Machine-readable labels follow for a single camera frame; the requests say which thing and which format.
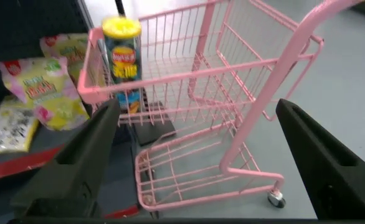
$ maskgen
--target candy bag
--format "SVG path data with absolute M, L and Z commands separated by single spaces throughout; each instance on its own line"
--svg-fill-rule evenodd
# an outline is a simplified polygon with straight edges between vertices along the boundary
M 0 71 L 6 88 L 48 129 L 70 130 L 89 119 L 65 57 L 0 62 Z
M 77 86 L 87 50 L 87 34 L 59 34 L 40 39 L 41 51 L 45 57 L 66 57 L 69 75 Z
M 0 153 L 29 151 L 39 121 L 15 96 L 0 104 Z

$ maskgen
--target pink shopping cart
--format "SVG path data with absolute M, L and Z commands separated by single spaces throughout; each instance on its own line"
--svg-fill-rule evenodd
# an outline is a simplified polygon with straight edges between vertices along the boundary
M 92 29 L 78 83 L 83 100 L 96 107 L 116 91 L 145 89 L 142 106 L 163 106 L 123 114 L 119 124 L 176 127 L 135 159 L 142 207 L 153 212 L 259 192 L 284 207 L 283 176 L 261 171 L 245 138 L 261 114 L 275 118 L 267 110 L 272 98 L 288 98 L 317 58 L 323 39 L 314 29 L 358 2 L 323 1 L 299 24 L 261 0 L 209 0 L 142 17 L 143 80 L 122 85 L 107 82 L 102 30 Z

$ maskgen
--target packaged snack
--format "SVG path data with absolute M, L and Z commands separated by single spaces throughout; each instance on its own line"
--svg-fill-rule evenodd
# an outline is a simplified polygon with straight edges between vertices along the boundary
M 0 71 L 6 88 L 48 129 L 70 130 L 89 119 L 65 57 L 0 62 Z
M 115 84 L 142 79 L 141 24 L 125 17 L 113 16 L 102 21 L 107 48 L 109 71 Z M 140 109 L 140 89 L 115 94 L 123 111 L 136 113 Z
M 0 153 L 27 152 L 39 121 L 15 96 L 0 104 Z
M 87 39 L 87 34 L 59 34 L 40 39 L 40 47 L 45 57 L 64 56 L 68 59 L 68 72 L 75 86 L 83 67 Z

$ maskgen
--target lay's chips can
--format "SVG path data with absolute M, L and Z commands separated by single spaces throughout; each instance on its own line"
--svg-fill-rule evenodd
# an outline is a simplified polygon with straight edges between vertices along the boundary
M 141 80 L 141 24 L 125 17 L 102 21 L 111 77 L 115 84 Z M 140 108 L 140 89 L 115 93 L 122 110 L 136 113 Z

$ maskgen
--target yellow lid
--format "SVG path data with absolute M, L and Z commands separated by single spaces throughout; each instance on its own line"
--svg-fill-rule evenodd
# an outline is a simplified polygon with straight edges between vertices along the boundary
M 141 24 L 133 19 L 113 16 L 102 21 L 102 31 L 115 39 L 133 38 L 141 34 Z

